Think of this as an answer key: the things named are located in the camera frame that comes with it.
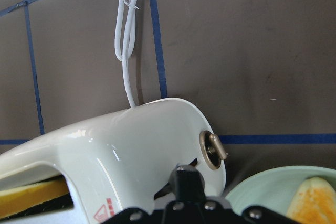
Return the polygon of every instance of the screw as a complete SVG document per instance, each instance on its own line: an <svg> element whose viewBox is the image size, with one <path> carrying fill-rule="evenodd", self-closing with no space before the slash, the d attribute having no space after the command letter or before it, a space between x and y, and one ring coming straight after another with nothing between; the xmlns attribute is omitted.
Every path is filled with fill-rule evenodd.
<svg viewBox="0 0 336 224"><path fill-rule="evenodd" d="M215 210L216 202L208 201L207 203L205 203L204 208L209 211Z"/></svg>
<svg viewBox="0 0 336 224"><path fill-rule="evenodd" d="M173 210L174 211L181 211L184 208L184 203L183 202L176 202L173 205Z"/></svg>
<svg viewBox="0 0 336 224"><path fill-rule="evenodd" d="M253 219L261 219L263 213L259 209L251 209L249 215Z"/></svg>
<svg viewBox="0 0 336 224"><path fill-rule="evenodd" d="M176 170L186 170L187 172L194 172L196 168L191 165L181 165Z"/></svg>
<svg viewBox="0 0 336 224"><path fill-rule="evenodd" d="M130 221L137 221L142 218L142 212L134 212L130 215Z"/></svg>

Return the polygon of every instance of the white plastic housing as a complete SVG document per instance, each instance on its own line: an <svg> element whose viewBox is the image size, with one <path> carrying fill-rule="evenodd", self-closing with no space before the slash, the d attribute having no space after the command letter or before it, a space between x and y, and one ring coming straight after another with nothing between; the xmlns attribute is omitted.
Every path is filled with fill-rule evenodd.
<svg viewBox="0 0 336 224"><path fill-rule="evenodd" d="M199 109L176 98L98 116L0 155L0 190L62 174L74 208L82 211L81 223L93 224L99 210L113 214L107 199L115 214L128 207L151 213L153 196L171 171L197 158L206 195L218 196L225 166L212 170L205 163L199 145L204 130L212 132Z"/></svg>

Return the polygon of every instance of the white power cord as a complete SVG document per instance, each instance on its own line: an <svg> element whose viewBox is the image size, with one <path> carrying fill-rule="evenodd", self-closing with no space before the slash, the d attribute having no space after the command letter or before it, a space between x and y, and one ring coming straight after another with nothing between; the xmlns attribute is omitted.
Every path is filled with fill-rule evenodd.
<svg viewBox="0 0 336 224"><path fill-rule="evenodd" d="M135 107L135 103L132 96L130 79L128 74L128 59L132 55L135 43L135 9L139 9L136 6L136 3L137 0L119 0L117 23L115 25L116 31L114 37L114 49L116 51L115 55L120 61L122 61L122 75L124 79L124 86L126 90L127 99L131 108ZM121 52L120 37L121 37L122 21L124 14L124 5L127 5L129 9L127 12L123 43L122 43L122 52Z"/></svg>

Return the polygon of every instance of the light green bowl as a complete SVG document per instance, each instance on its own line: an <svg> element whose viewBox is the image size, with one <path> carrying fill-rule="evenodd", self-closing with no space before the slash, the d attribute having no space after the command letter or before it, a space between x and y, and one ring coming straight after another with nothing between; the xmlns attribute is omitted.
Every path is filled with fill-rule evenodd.
<svg viewBox="0 0 336 224"><path fill-rule="evenodd" d="M315 166L286 166L266 170L249 177L233 188L226 199L233 211L241 215L251 205L267 207L285 215L301 183L321 177L336 188L336 170Z"/></svg>

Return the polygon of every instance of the gray wall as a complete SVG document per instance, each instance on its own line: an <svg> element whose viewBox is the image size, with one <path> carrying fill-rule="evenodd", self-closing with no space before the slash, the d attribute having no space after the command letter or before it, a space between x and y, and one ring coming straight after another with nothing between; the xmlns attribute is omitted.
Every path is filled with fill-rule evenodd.
<svg viewBox="0 0 336 224"><path fill-rule="evenodd" d="M0 9L19 1L0 0ZM217 134L336 132L335 0L157 1L168 95L193 102ZM142 104L159 99L160 90L149 0L137 5L130 80ZM117 6L29 5L46 132L128 108L114 56ZM31 139L39 126L23 9L0 17L0 28L0 139ZM282 165L336 168L334 145L226 147L228 188Z"/></svg>

